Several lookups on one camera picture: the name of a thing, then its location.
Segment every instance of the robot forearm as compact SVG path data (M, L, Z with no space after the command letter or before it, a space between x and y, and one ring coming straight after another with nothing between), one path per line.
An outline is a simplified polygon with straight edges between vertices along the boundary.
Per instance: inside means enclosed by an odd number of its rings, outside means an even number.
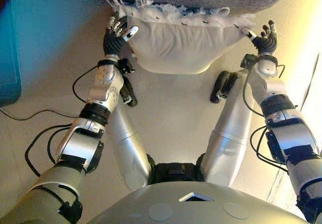
M301 113L289 100L284 83L276 77L276 66L274 57L260 56L248 82L265 117L271 154L286 165L297 206L314 223L322 212L322 158Z

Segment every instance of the silver robot leg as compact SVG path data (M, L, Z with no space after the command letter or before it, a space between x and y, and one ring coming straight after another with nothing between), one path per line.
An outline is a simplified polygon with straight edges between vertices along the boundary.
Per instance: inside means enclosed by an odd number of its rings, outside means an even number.
M151 166L141 138L120 98L112 115L113 148L117 168L128 188L147 185Z
M243 102L246 77L246 71L237 72L237 79L209 138L200 167L206 182L230 186L242 164L252 119L252 112ZM254 100L250 90L246 90L246 100L252 107Z

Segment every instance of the white pillow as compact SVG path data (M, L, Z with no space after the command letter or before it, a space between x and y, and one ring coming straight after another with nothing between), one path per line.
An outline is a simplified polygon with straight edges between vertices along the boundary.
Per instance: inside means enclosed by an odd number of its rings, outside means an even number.
M201 73L243 38L240 28L255 25L250 21L255 15L228 16L229 8L192 13L150 0L136 0L133 6L113 2L120 17L128 16L129 27L139 27L129 41L138 64L155 73Z

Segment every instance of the wire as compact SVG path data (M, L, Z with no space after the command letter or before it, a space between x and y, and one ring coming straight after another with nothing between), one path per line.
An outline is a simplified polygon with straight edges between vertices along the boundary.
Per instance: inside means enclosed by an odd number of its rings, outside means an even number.
M82 74L81 76L79 76L75 81L74 81L74 83L72 84L72 92L74 93L74 95L79 99L79 100L81 100L82 102L84 102L84 103L86 103L86 101L85 100L83 100L82 98L80 98L78 95L77 95L77 93L76 93L76 91L75 91L75 85L76 85L76 83L83 77L83 76L85 76L86 74L88 74L89 72L91 72L92 70L94 70L95 68L97 67L97 65L95 65L94 67L92 67L92 68L90 68L88 71L86 71L84 74Z
M31 118L33 118L34 116L38 115L39 113L42 113L42 112L53 112L53 113L56 113L60 116L63 116L63 117L69 117L69 118L77 118L77 117L73 117L73 116L68 116L68 115L65 115L65 114L62 114L62 113L59 113L59 112L56 112L54 110L50 110L50 109L45 109L45 110L41 110L39 112L36 112L34 113L33 115L31 115L30 117L27 117L27 118L18 118L18 117L13 117L11 115L9 115L8 113L6 113L5 111L3 111L2 109L0 109L0 112L2 112L4 115L6 115L7 117L13 119L13 120L16 120L16 121L26 121L26 120L29 120Z
M258 132L259 130L261 130L261 129L263 129L263 128L264 128L264 130L263 130L263 132L262 132L262 135L261 135L260 140L259 140L259 142L258 142L257 148L256 148L256 150L255 150L254 145L253 145L253 137L254 137L254 135L255 135L255 133L256 133L256 132ZM281 167L281 166L279 166L279 165L276 165L276 164L278 164L276 161L271 160L271 159L268 159L268 158L266 158L265 156L263 156L262 154L260 154L260 153L259 153L259 148L260 148L260 145L261 145L261 142L262 142L262 140L263 140L263 137L264 137L264 134L265 134L266 130L267 130L266 126L262 126L262 127L258 128L258 129L256 129L256 130L252 133L251 138L250 138L251 146L252 146L252 148L255 150L257 158L258 158L258 159L260 159L261 161L263 161L263 162L265 162L265 163L267 163L267 164L271 165L271 166L274 166L274 167L276 167L276 168L278 168L278 169L280 169L280 170L283 170L283 171L285 171L286 173L288 173L287 169L285 169L285 168L283 168L283 167Z
M246 80L245 80L245 83L244 83L244 87L243 87L243 101L244 101L245 105L247 106L247 108L248 108L249 110L251 110L251 111L252 111L252 112L254 112L255 114L257 114L257 115L259 115L259 116L263 117L263 116L264 116L263 114L261 114L261 113L259 113L259 112L255 111L254 109L252 109L252 108L248 105L248 103L247 103L247 101L246 101L245 91L246 91L246 85L247 85L248 77L249 77L249 76L250 76L250 73L248 73L248 75L247 75L247 77L246 77Z
M284 70L285 70L285 68L286 68L286 65L284 65L284 64L279 64L277 67L283 67L283 69L282 69L282 71L281 71L281 73L280 73L280 75L278 76L278 78L281 78L281 76L283 75L283 73L284 73Z
M52 155L51 155L51 153L50 153L50 145L51 145L51 141L52 141L52 139L55 137L55 135L56 135L56 134L58 134L58 133L59 133L59 132L61 132L61 131L67 130L67 129L69 129L69 127L62 128L62 129L59 129L59 130L55 131L55 132L50 136L50 138L49 138L49 140L48 140L48 144L47 144L47 154L48 154L48 157L50 158L50 160L53 162L53 164L54 164L54 165L56 164L56 161L55 161L55 159L53 158L53 156L52 156Z
M319 57L319 54L317 54L316 61L315 61L314 66L313 66L313 71L312 71L311 80L310 80L310 83L308 84L307 90L306 90L306 92L305 92L305 96L304 96L304 98L303 98L303 102L302 102L302 106L301 106L300 112L301 112L301 111L302 111L302 109L303 109L304 103L305 103L305 101L306 101L306 98L307 98L307 96L308 96L308 92L309 92L310 87L311 87L311 84L312 84L313 76L314 76L314 73L315 73L315 70L316 70L316 66L317 66L317 62L318 62L318 57Z
M40 173L36 170L36 168L32 165L32 163L29 160L29 151L31 150L31 148L33 147L33 145L36 143L36 141L40 138L40 136L42 134L44 134L45 132L52 130L54 128L59 128L59 127L70 127L71 124L66 124L66 125L56 125L56 126L51 126L46 128L45 130L42 130L32 141L32 143L28 146L28 148L25 151L25 160L29 166L29 168L35 173L36 176L40 176Z

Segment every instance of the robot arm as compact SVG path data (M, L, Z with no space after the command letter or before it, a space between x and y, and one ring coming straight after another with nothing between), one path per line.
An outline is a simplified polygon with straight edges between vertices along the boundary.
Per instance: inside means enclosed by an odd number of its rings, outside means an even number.
M123 33L126 27L125 18L111 17L103 43L106 59L98 62L95 84L58 147L56 165L36 180L1 223L76 223L81 217L82 183L99 163L104 147L100 139L123 87L118 54L138 30L134 26Z
M268 146L273 158L288 169L297 206L310 223L322 223L322 158L300 111L277 78L278 62L272 56L277 45L276 28L273 21L269 24L270 29L263 27L266 33L262 37L242 29L259 50L256 60L244 60L242 67L249 69L247 81L265 117Z

